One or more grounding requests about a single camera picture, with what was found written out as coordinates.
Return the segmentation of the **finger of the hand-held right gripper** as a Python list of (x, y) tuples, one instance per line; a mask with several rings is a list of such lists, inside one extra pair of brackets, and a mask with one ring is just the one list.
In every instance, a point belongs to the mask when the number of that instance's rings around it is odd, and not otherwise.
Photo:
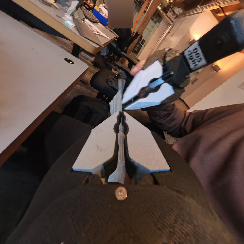
[(137, 110), (160, 105), (174, 94), (174, 89), (166, 82), (153, 82), (142, 87), (135, 94), (124, 93), (124, 110)]
[(163, 75), (163, 68), (159, 60), (149, 65), (144, 70), (140, 70), (132, 79), (125, 90), (122, 104), (126, 104), (139, 94), (139, 91), (147, 87), (151, 80), (158, 79)]

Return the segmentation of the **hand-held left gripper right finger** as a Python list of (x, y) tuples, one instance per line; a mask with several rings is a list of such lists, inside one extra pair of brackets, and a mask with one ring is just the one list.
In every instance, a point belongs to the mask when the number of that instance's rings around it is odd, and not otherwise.
[(125, 167), (130, 179), (142, 179), (145, 175), (170, 171), (148, 128), (126, 112), (123, 112), (123, 127)]

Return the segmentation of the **holographic sticker sheet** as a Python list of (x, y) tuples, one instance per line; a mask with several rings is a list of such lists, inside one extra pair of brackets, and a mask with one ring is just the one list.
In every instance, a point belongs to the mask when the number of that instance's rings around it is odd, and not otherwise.
[[(110, 105), (110, 113), (113, 115), (118, 111), (122, 111), (122, 93), (124, 89), (125, 80), (120, 78), (118, 79), (118, 92), (109, 103)], [(125, 156), (124, 156), (124, 127), (122, 125), (121, 119), (119, 121), (119, 133), (118, 133), (118, 161), (117, 168), (115, 171), (109, 176), (108, 182), (117, 182), (120, 184), (124, 184), (125, 176), (126, 176), (126, 167), (125, 167)]]

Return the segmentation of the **person's right forearm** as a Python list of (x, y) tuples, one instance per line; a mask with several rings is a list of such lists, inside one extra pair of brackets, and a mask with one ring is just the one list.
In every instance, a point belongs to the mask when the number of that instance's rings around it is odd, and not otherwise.
[(237, 123), (243, 124), (243, 109), (242, 103), (188, 112), (180, 110), (171, 102), (142, 110), (147, 112), (158, 128), (173, 137), (181, 138), (197, 129), (214, 123), (220, 124), (223, 120), (227, 120), (235, 128)]

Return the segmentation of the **person's right hand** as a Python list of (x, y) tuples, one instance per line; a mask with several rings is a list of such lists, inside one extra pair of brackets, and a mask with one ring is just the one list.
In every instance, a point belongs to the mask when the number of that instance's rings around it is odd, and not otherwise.
[(135, 76), (144, 67), (146, 59), (139, 61), (130, 71), (130, 75)]

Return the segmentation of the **black backpack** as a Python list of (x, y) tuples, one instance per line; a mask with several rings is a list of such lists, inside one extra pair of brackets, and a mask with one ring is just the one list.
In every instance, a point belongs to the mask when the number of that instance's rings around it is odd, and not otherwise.
[(96, 127), (109, 117), (110, 106), (100, 99), (79, 95), (64, 107), (62, 114)]

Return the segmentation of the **black office chair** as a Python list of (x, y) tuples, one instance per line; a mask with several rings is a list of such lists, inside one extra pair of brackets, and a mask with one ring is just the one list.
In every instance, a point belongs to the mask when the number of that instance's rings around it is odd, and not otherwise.
[(124, 65), (120, 62), (105, 61), (105, 58), (100, 54), (97, 54), (93, 60), (93, 66), (99, 68), (90, 79), (90, 85), (94, 89), (98, 90), (96, 98), (110, 102), (118, 91), (118, 79), (125, 78), (124, 90), (131, 83), (133, 76), (130, 75), (130, 70), (139, 61), (132, 56), (121, 52), (122, 57), (128, 61), (128, 65)]

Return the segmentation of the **metal pipe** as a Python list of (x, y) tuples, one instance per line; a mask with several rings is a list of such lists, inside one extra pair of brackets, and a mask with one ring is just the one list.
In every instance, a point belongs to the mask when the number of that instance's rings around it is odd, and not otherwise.
[(153, 49), (151, 50), (151, 53), (154, 53), (155, 51), (157, 51), (157, 49), (160, 47), (161, 43), (165, 40), (165, 38), (167, 37), (167, 35), (169, 34), (169, 32), (172, 30), (174, 23), (173, 21), (170, 19), (170, 17), (163, 11), (162, 8), (160, 8), (159, 6), (157, 7), (157, 12), (159, 13), (159, 15), (161, 16), (161, 18), (164, 20), (164, 22), (167, 23), (167, 28), (164, 31), (164, 33), (162, 34), (162, 36), (159, 38), (159, 40), (157, 41), (157, 43), (154, 45)]

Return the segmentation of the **white table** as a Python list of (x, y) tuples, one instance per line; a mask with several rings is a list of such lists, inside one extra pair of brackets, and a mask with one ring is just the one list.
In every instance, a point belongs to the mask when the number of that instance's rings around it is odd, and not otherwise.
[(188, 111), (205, 110), (209, 108), (244, 103), (244, 69), (233, 75), (225, 83), (196, 103)]

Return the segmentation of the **person's brown shirt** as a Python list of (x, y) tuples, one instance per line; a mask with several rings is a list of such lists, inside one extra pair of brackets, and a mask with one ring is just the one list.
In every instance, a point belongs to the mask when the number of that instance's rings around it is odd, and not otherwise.
[(218, 216), (243, 243), (243, 104), (181, 114), (173, 148), (189, 163)]

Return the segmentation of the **blue plastic bin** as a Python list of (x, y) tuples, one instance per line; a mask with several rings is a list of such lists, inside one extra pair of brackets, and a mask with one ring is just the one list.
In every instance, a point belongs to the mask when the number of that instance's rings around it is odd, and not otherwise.
[(99, 13), (95, 8), (93, 9), (93, 15), (99, 20), (103, 25), (108, 24), (108, 19), (105, 18), (101, 13)]

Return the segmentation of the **grey laptop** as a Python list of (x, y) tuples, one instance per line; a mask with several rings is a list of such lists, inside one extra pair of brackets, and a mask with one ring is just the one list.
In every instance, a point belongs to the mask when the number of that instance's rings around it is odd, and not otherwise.
[(90, 41), (103, 46), (101, 41), (98, 39), (97, 35), (109, 39), (101, 30), (99, 30), (93, 23), (88, 19), (80, 19), (78, 17), (73, 17), (74, 24), (81, 36), (89, 39)]

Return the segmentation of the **grey table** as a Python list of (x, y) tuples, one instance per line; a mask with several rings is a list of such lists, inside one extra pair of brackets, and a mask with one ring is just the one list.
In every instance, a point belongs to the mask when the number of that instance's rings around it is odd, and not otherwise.
[[(66, 13), (60, 7), (58, 8), (58, 4), (56, 4), (54, 7), (51, 7), (45, 5), (44, 3), (41, 3), (41, 1), (13, 0), (13, 2), (37, 17), (39, 20), (46, 23), (48, 26), (56, 30), (65, 38), (72, 41), (74, 43), (72, 55), (75, 57), (78, 57), (79, 53), (82, 50), (85, 50), (91, 54), (96, 54), (116, 38), (116, 35), (106, 26), (103, 26), (101, 23), (93, 24), (109, 37), (109, 39), (106, 39), (102, 36), (97, 35), (103, 46), (100, 46), (81, 36), (74, 24), (73, 18), (72, 20), (65, 20)], [(78, 13), (75, 13), (75, 17), (79, 17), (81, 15), (81, 12), (82, 11), (78, 9)]]

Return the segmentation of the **wall lamp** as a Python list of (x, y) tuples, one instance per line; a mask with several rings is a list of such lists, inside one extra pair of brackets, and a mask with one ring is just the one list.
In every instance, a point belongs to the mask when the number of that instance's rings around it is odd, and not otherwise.
[(200, 37), (201, 37), (200, 34), (195, 33), (195, 34), (193, 35), (193, 37), (189, 40), (189, 44), (190, 44), (190, 45), (194, 44), (197, 40), (199, 40)]

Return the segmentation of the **wooden post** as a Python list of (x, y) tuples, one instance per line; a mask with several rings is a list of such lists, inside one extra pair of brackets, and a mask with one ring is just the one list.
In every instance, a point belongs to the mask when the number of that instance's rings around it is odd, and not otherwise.
[(144, 14), (142, 20), (140, 21), (140, 24), (139, 24), (138, 28), (136, 29), (136, 31), (138, 32), (139, 36), (128, 47), (128, 50), (127, 50), (127, 54), (128, 55), (133, 51), (134, 47), (136, 46), (137, 42), (139, 41), (140, 37), (142, 36), (142, 33), (145, 30), (147, 24), (151, 20), (151, 17), (153, 16), (155, 11), (157, 10), (158, 5), (160, 5), (161, 3), (162, 3), (162, 0), (151, 0), (150, 1), (149, 6), (148, 6), (145, 14)]

